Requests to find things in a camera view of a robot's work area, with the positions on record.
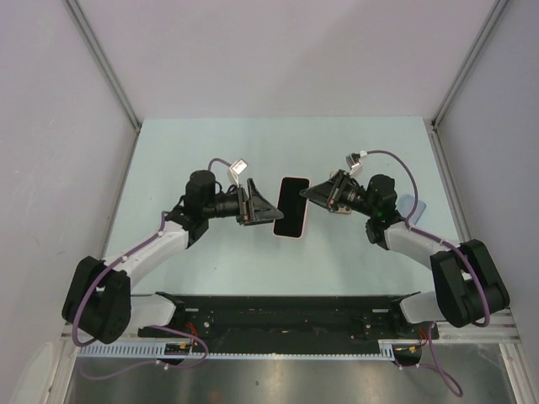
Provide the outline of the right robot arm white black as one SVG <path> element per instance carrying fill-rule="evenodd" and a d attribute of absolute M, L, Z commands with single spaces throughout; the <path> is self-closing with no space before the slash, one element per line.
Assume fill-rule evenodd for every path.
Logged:
<path fill-rule="evenodd" d="M 411 258 L 432 273 L 434 291 L 400 298 L 398 310 L 388 317 L 395 336 L 407 338 L 423 322 L 486 327 L 491 315 L 510 306 L 509 292 L 486 245 L 477 239 L 456 245 L 407 224 L 396 207 L 393 178 L 377 174 L 363 187 L 339 170 L 300 194 L 330 212 L 347 208 L 365 215 L 371 244 Z"/>

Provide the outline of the phone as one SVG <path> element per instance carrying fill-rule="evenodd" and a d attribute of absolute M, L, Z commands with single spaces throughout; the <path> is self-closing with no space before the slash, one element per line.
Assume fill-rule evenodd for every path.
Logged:
<path fill-rule="evenodd" d="M 399 214 L 408 219 L 411 225 L 416 225 L 426 210 L 426 203 L 420 199 L 415 199 L 411 194 L 402 195 L 397 202 Z"/>
<path fill-rule="evenodd" d="M 307 199 L 301 192 L 310 187 L 308 178 L 283 177 L 280 182 L 277 209 L 283 217 L 273 225 L 277 237 L 299 239 L 302 237 L 306 217 Z"/>

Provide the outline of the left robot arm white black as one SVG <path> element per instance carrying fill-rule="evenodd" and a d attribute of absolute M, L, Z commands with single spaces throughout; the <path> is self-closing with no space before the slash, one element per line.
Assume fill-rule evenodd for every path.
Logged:
<path fill-rule="evenodd" d="M 233 217 L 241 226 L 268 224 L 283 213 L 248 179 L 224 191 L 213 172 L 191 173 L 184 195 L 161 214 L 157 230 L 147 239 L 108 258 L 87 256 L 77 265 L 67 292 L 62 318 L 72 326 L 79 348 L 95 342 L 110 344 L 128 331 L 158 327 L 179 335 L 186 316 L 163 294 L 134 296 L 133 288 L 159 265 L 198 242 L 212 219 Z"/>

